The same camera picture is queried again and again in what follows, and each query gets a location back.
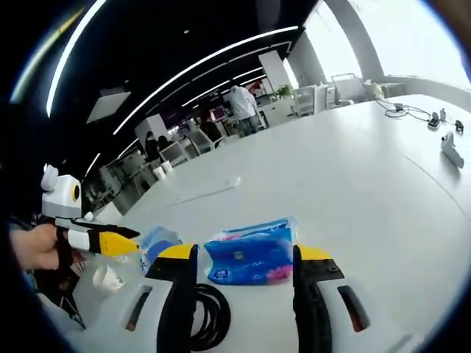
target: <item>person's hand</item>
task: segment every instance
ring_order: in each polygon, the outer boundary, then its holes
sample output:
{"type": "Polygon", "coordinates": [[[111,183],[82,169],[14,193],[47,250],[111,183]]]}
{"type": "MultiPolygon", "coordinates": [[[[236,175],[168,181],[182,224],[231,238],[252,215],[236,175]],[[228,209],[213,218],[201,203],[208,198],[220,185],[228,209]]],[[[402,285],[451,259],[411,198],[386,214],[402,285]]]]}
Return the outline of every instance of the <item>person's hand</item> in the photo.
{"type": "Polygon", "coordinates": [[[20,266],[25,270],[56,270],[59,255],[55,248],[56,227],[41,224],[30,231],[16,230],[10,233],[13,251],[20,266]]]}

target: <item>black ceiling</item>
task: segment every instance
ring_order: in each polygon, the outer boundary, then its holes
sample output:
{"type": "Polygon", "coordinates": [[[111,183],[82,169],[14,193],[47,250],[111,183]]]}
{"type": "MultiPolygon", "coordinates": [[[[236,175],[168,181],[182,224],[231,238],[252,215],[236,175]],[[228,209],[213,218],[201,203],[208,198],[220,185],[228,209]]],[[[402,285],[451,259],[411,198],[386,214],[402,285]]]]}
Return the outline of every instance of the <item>black ceiling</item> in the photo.
{"type": "MultiPolygon", "coordinates": [[[[85,5],[89,7],[92,3],[87,1],[85,5]]],[[[150,114],[181,110],[183,103],[209,88],[260,67],[258,55],[273,50],[270,46],[275,45],[283,59],[301,29],[245,43],[199,65],[159,92],[113,135],[116,127],[150,93],[181,70],[240,40],[275,29],[302,26],[315,3],[316,0],[107,0],[79,37],[60,78],[50,119],[61,146],[54,160],[67,160],[63,172],[82,177],[98,152],[102,154],[95,168],[116,158],[135,139],[135,126],[156,104],[150,114]],[[263,51],[194,80],[218,65],[259,49],[263,51]],[[113,116],[86,125],[100,90],[117,86],[131,91],[129,98],[113,116]]],[[[75,11],[81,5],[74,4],[75,11]]],[[[61,18],[57,6],[42,10],[50,13],[44,16],[48,21],[57,22],[61,18]]],[[[58,54],[48,57],[49,66],[43,65],[41,79],[47,90],[57,58],[78,22],[64,34],[58,54]]],[[[35,26],[36,32],[47,28],[44,23],[35,26]]],[[[248,75],[238,83],[260,74],[261,71],[248,75]]],[[[45,106],[45,98],[43,95],[35,103],[45,106]]]]}

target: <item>window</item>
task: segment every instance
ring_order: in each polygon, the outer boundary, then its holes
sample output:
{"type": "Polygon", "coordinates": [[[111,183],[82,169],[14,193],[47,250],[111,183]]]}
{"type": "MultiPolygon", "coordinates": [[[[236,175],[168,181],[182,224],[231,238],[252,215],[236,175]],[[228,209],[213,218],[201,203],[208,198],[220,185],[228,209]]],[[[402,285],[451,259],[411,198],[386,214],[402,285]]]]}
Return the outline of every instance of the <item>window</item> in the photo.
{"type": "Polygon", "coordinates": [[[293,69],[291,68],[288,58],[283,60],[283,66],[285,67],[286,73],[288,74],[289,83],[291,83],[293,89],[297,90],[300,85],[297,83],[296,76],[294,75],[293,69]]]}
{"type": "Polygon", "coordinates": [[[352,46],[326,3],[322,2],[314,9],[305,28],[328,81],[331,81],[332,76],[340,74],[354,73],[361,77],[360,65],[352,46]]]}
{"type": "Polygon", "coordinates": [[[349,0],[385,75],[418,76],[470,88],[450,30],[421,0],[349,0]]]}

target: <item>desk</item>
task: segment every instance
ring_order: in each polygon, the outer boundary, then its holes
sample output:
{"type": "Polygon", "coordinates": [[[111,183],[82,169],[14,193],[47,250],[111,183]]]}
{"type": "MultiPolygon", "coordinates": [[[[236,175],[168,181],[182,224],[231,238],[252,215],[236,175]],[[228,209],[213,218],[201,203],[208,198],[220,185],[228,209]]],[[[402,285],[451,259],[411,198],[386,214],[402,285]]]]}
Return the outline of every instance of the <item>desk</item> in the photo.
{"type": "MultiPolygon", "coordinates": [[[[425,96],[394,100],[459,116],[465,136],[456,145],[469,167],[468,113],[425,96]]],[[[406,332],[426,334],[460,294],[471,259],[471,176],[441,157],[446,131],[387,118],[376,102],[300,118],[177,166],[123,225],[145,233],[162,224],[205,242],[222,229],[292,215],[300,241],[328,250],[406,332]],[[167,207],[175,193],[236,176],[236,189],[167,207]]],[[[218,288],[233,322],[212,352],[297,349],[291,284],[218,288]]]]}

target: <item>white tabletop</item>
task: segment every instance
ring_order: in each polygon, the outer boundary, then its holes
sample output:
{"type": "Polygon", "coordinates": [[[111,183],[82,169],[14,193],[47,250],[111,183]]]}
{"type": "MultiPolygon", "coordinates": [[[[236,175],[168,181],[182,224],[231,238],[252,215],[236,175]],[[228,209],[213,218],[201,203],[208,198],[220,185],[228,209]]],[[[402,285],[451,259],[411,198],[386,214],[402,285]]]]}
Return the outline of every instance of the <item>white tabletop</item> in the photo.
{"type": "MultiPolygon", "coordinates": [[[[188,242],[222,229],[292,215],[298,237],[333,255],[347,277],[406,332],[430,332],[460,293],[470,264],[469,113],[426,96],[394,99],[424,110],[442,107],[464,122],[457,170],[440,137],[411,116],[387,118],[375,102],[323,112],[265,130],[179,165],[124,217],[146,233],[155,224],[188,242]],[[179,198],[237,188],[170,207],[179,198]]],[[[294,352],[297,331],[290,284],[218,286],[233,310],[215,352],[294,352]]]]}

